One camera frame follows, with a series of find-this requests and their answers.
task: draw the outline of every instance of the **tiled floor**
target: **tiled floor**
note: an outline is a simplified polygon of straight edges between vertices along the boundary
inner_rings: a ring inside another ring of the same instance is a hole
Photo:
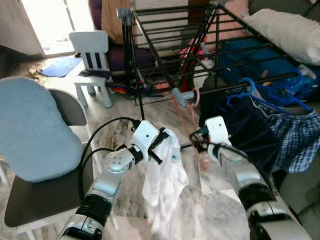
[[[64,78],[42,77],[36,73],[28,73],[30,66],[38,65],[38,68],[39,66],[43,68],[54,61],[54,59],[49,59],[23,64],[22,68],[15,68],[11,76],[40,77],[38,82],[45,87],[62,89],[76,95],[72,79],[82,70],[81,63]],[[97,91],[96,97],[89,96],[86,90],[84,90],[84,94],[88,102],[85,111],[91,130],[95,130],[101,124],[116,117],[127,116],[136,119],[141,117],[139,107],[135,106],[134,100],[127,99],[120,94],[111,95],[113,103],[111,108],[104,108],[99,91]],[[172,101],[148,104],[144,106],[144,110],[146,120],[158,128],[166,127],[173,130],[181,144],[188,142],[188,131],[195,129],[189,120],[187,120],[186,126],[183,126],[181,116],[177,114],[176,105]],[[126,121],[116,122],[110,127],[106,127],[95,141],[99,147],[116,148],[123,143],[128,143],[132,136],[130,128]],[[103,154],[100,155],[100,161],[101,163],[105,162]],[[206,155],[199,155],[192,148],[182,151],[182,162],[190,184],[181,193],[175,215],[175,225],[167,226],[174,233],[174,237],[171,239],[249,239],[245,211],[218,164],[208,161]],[[115,231],[109,220],[105,228],[104,239],[148,240],[158,238],[145,219],[145,202],[141,191],[146,169],[147,163],[140,164],[126,176],[123,189],[113,208],[120,228]],[[0,183],[0,214],[4,213],[4,202],[8,194],[9,192]],[[63,224],[62,221],[58,224],[42,227],[34,230],[34,233],[39,240],[55,239]],[[2,220],[0,236],[0,239],[27,239],[25,233],[18,236],[5,234]]]

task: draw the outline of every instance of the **blue mat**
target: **blue mat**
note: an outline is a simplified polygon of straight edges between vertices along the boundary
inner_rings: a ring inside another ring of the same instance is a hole
[[[81,57],[62,56],[53,65],[41,70],[40,73],[48,77],[62,78],[74,69],[81,61]]]

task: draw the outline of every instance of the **doorway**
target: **doorway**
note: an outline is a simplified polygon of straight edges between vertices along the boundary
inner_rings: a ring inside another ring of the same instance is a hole
[[[75,50],[69,33],[92,31],[88,0],[21,0],[45,55]]]

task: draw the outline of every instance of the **blue checkered fabric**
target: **blue checkered fabric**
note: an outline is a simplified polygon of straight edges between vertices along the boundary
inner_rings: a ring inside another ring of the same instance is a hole
[[[280,141],[276,165],[289,173],[306,171],[320,146],[320,117],[317,112],[290,115],[274,111],[257,100],[253,102],[254,112]]]

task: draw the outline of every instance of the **blue chair cushion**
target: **blue chair cushion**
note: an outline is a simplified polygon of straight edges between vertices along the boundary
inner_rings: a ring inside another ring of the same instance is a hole
[[[17,176],[33,183],[63,176],[82,149],[48,90],[26,77],[0,80],[0,152]]]

